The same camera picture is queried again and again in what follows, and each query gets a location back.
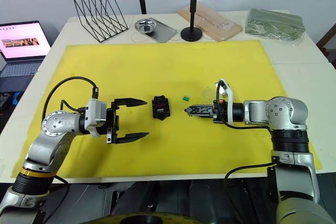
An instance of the yellow cloth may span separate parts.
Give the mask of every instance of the yellow cloth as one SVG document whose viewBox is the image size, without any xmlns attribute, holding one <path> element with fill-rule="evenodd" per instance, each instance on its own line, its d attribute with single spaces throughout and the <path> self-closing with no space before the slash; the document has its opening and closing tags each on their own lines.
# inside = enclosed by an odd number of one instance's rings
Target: yellow cloth
<svg viewBox="0 0 336 224">
<path fill-rule="evenodd" d="M 220 174 L 237 166 L 270 161 L 267 130 L 233 130 L 184 112 L 190 105 L 206 103 L 202 91 L 207 86 L 215 88 L 214 82 L 221 77 L 230 84 L 235 102 L 286 95 L 259 41 L 85 45 L 67 47 L 34 116 L 14 177 L 39 134 L 47 94 L 70 76 L 94 81 L 99 87 L 99 100 L 108 105 L 115 98 L 147 101 L 148 105 L 133 108 L 121 106 L 117 111 L 118 135 L 150 134 L 119 145 L 106 144 L 105 135 L 77 136 L 59 170 L 62 177 Z M 152 117 L 155 95 L 165 95 L 169 100 L 171 116 L 164 121 Z M 182 100 L 184 95 L 190 97 L 188 102 Z M 88 83 L 67 82 L 55 92 L 47 112 L 58 110 L 61 99 L 75 108 L 85 106 L 90 96 Z M 315 153 L 314 160 L 316 168 L 321 168 Z"/>
</svg>

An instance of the plastic bag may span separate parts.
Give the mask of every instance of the plastic bag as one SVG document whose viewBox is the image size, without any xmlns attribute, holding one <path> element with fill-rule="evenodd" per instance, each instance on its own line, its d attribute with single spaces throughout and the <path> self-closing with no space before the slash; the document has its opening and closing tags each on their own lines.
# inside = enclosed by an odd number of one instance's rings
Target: plastic bag
<svg viewBox="0 0 336 224">
<path fill-rule="evenodd" d="M 252 8 L 245 33 L 285 41 L 302 41 L 306 31 L 300 16 Z"/>
</svg>

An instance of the black cable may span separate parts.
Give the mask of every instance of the black cable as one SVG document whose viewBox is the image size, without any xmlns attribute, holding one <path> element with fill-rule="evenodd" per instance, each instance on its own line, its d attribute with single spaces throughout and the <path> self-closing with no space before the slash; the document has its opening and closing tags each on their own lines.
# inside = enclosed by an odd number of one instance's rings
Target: black cable
<svg viewBox="0 0 336 224">
<path fill-rule="evenodd" d="M 69 190 L 70 190 L 70 185 L 69 185 L 69 183 L 65 179 L 63 179 L 63 178 L 61 178 L 61 177 L 59 177 L 57 175 L 55 176 L 55 178 L 58 179 L 59 181 L 63 182 L 67 186 L 67 190 L 66 190 L 66 192 L 65 192 L 62 200 L 58 204 L 58 206 L 49 214 L 49 216 L 42 222 L 42 224 L 47 223 L 47 221 L 54 215 L 54 213 L 56 213 L 56 211 L 58 210 L 58 208 L 62 205 L 63 201 L 67 197 L 67 195 L 69 193 Z"/>
<path fill-rule="evenodd" d="M 61 109 L 61 110 L 63 110 L 63 104 L 65 104 L 65 106 L 66 106 L 68 109 L 71 109 L 72 111 L 79 112 L 78 109 L 75 109 L 74 107 L 70 106 L 70 104 L 69 104 L 66 100 L 61 100 L 61 106 L 60 106 L 60 109 Z"/>
<path fill-rule="evenodd" d="M 238 216 L 238 221 L 242 224 L 245 224 L 247 223 L 245 221 L 245 219 L 243 218 L 243 216 L 241 215 L 241 213 L 239 212 L 239 209 L 237 207 L 237 205 L 235 204 L 235 202 L 233 201 L 233 199 L 231 198 L 231 195 L 229 193 L 229 186 L 228 186 L 228 179 L 229 179 L 229 176 L 238 171 L 238 170 L 242 170 L 242 169 L 249 169 L 249 168 L 257 168 L 257 167 L 265 167 L 265 166 L 271 166 L 271 165 L 274 165 L 275 163 L 274 162 L 271 162 L 271 163 L 267 163 L 267 164 L 260 164 L 260 165 L 246 165 L 246 166 L 241 166 L 241 167 L 237 167 L 237 168 L 234 168 L 232 169 L 231 171 L 229 171 L 226 175 L 225 175 L 225 178 L 224 178 L 224 188 L 225 188 L 225 191 L 226 191 L 226 194 L 227 194 L 227 198 L 230 202 L 230 204 L 232 205 L 234 211 L 236 212 L 237 216 Z"/>
<path fill-rule="evenodd" d="M 44 103 L 44 106 L 43 106 L 43 112 L 42 112 L 42 121 L 43 119 L 46 117 L 46 111 L 47 111 L 47 107 L 48 107 L 48 103 L 49 103 L 49 100 L 52 96 L 52 94 L 56 91 L 56 89 L 61 86 L 63 83 L 67 82 L 67 81 L 70 81 L 70 80 L 83 80 L 83 81 L 87 81 L 88 83 L 90 83 L 92 86 L 93 86 L 93 89 L 92 89 L 92 98 L 98 98 L 98 87 L 97 85 L 91 81 L 90 79 L 88 78 L 85 78 L 85 77 L 81 77 L 81 76 L 73 76 L 73 77 L 69 77 L 69 78 L 66 78 L 64 79 L 63 81 L 60 81 L 59 83 L 57 83 L 53 89 L 51 90 L 51 92 L 49 93 L 45 103 Z"/>
<path fill-rule="evenodd" d="M 222 115 L 222 113 L 220 112 L 220 103 L 219 103 L 219 89 L 221 88 L 221 86 L 224 84 L 224 81 L 220 80 L 218 82 L 217 85 L 217 90 L 216 90 L 216 103 L 217 103 L 217 108 L 218 108 L 218 116 L 219 119 L 228 127 L 230 127 L 231 129 L 236 129 L 236 130 L 248 130 L 248 129 L 269 129 L 267 126 L 243 126 L 243 127 L 236 127 L 233 125 L 228 124 L 227 122 L 225 122 L 225 119 Z"/>
</svg>

